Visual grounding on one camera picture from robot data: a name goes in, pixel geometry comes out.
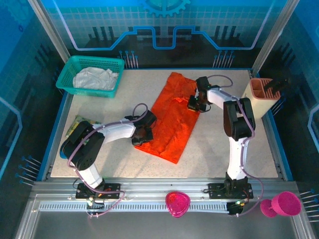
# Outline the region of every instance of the folded cloth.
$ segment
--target folded cloth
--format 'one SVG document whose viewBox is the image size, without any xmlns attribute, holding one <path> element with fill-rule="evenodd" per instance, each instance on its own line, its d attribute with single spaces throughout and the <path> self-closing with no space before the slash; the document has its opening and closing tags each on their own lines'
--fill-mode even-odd
<svg viewBox="0 0 319 239">
<path fill-rule="evenodd" d="M 187 103 L 195 94 L 196 82 L 173 72 L 152 107 L 157 122 L 152 130 L 151 142 L 136 146 L 144 152 L 178 163 L 199 112 L 190 111 Z"/>
</svg>

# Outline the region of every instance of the gear logo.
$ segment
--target gear logo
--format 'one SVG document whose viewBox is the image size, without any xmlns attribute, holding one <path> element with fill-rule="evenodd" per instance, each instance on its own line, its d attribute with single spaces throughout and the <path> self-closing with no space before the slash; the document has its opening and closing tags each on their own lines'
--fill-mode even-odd
<svg viewBox="0 0 319 239">
<path fill-rule="evenodd" d="M 189 3 L 190 0 L 141 0 L 144 9 L 148 10 L 149 14 L 154 13 L 157 17 L 179 14 L 179 11 L 185 10 L 185 5 Z"/>
<path fill-rule="evenodd" d="M 6 7 L 20 25 L 23 25 L 30 16 L 30 5 L 27 0 L 0 0 L 0 6 Z"/>
</svg>

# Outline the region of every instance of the black mounting plate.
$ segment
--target black mounting plate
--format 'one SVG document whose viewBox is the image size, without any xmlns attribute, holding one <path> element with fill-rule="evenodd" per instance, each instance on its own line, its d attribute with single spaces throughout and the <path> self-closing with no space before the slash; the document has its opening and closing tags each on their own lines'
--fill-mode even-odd
<svg viewBox="0 0 319 239">
<path fill-rule="evenodd" d="M 244 191 L 248 194 L 249 199 L 254 198 L 251 184 L 248 183 L 247 187 L 242 191 L 234 191 L 231 195 L 226 195 L 226 189 L 223 183 L 209 183 L 208 193 L 209 199 L 245 199 L 247 198 Z"/>
<path fill-rule="evenodd" d="M 104 188 L 99 189 L 101 191 L 119 191 L 121 189 L 121 184 L 119 183 L 105 183 Z M 94 197 L 94 199 L 119 199 L 120 198 L 120 192 L 119 193 L 106 193 L 101 196 L 99 196 L 99 193 L 92 192 L 90 189 L 88 189 L 84 183 L 79 183 L 75 198 L 76 199 L 89 199 L 89 197 Z"/>
</svg>

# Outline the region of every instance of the glass panel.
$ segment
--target glass panel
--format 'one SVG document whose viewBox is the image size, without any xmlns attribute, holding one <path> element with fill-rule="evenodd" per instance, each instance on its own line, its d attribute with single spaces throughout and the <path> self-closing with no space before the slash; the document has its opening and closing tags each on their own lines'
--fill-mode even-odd
<svg viewBox="0 0 319 239">
<path fill-rule="evenodd" d="M 273 115 L 295 180 L 319 182 L 319 5 L 301 0 L 261 70 L 282 82 Z"/>
<path fill-rule="evenodd" d="M 124 58 L 127 68 L 252 67 L 286 3 L 281 0 L 42 2 L 71 55 Z"/>
<path fill-rule="evenodd" d="M 63 62 L 27 0 L 0 1 L 0 52 L 0 231 L 13 238 L 39 169 L 21 159 L 43 159 L 62 99 L 55 81 Z M 21 131 L 8 106 L 21 116 Z"/>
</svg>

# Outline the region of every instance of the beige organizer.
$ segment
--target beige organizer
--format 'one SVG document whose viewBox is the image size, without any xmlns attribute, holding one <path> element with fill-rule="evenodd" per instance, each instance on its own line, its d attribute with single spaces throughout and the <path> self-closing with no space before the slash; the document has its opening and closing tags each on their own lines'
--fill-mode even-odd
<svg viewBox="0 0 319 239">
<path fill-rule="evenodd" d="M 272 79 L 253 78 L 250 80 L 248 86 L 242 97 L 248 97 L 251 101 L 255 119 L 260 119 L 264 114 L 280 99 L 280 93 L 275 95 L 269 88 L 267 92 L 264 91 L 264 86 Z"/>
</svg>

